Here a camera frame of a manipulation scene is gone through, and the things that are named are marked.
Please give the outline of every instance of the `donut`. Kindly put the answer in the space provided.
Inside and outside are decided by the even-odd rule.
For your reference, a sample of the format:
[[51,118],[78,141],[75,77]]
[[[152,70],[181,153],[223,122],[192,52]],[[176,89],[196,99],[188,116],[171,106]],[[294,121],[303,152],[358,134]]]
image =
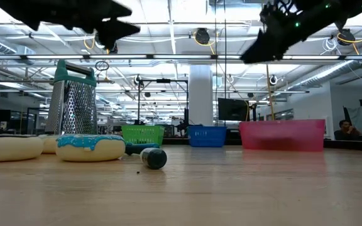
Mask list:
[[125,141],[117,135],[68,134],[57,139],[55,153],[64,161],[114,160],[124,155]]
[[43,154],[55,154],[58,136],[40,135],[43,140]]
[[0,134],[0,161],[36,158],[43,151],[43,141],[36,136]]

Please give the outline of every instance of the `small cylinder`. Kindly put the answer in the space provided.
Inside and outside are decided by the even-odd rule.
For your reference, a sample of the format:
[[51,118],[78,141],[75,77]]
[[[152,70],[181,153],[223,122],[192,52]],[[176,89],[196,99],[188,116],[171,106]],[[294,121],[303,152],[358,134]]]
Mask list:
[[162,168],[167,162],[166,152],[158,148],[145,148],[140,156],[142,163],[153,170]]

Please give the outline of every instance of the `wooden table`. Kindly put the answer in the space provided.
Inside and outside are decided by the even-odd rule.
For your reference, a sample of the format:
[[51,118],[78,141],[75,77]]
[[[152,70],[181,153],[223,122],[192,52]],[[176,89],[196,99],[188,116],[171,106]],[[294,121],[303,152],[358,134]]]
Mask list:
[[0,226],[362,225],[361,151],[164,149],[157,171],[139,156],[0,163]]

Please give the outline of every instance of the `green basket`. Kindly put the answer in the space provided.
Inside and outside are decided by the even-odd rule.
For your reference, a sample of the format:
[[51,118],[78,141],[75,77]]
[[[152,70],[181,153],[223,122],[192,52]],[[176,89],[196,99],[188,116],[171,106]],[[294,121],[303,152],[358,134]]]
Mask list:
[[122,130],[126,142],[158,145],[163,143],[164,127],[162,126],[122,126]]

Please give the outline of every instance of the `pink basket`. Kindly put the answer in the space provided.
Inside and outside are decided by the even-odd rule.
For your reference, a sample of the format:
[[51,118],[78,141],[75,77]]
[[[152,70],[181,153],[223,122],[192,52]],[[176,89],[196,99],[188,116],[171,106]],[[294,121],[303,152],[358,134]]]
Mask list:
[[325,120],[259,121],[239,124],[245,149],[323,151]]

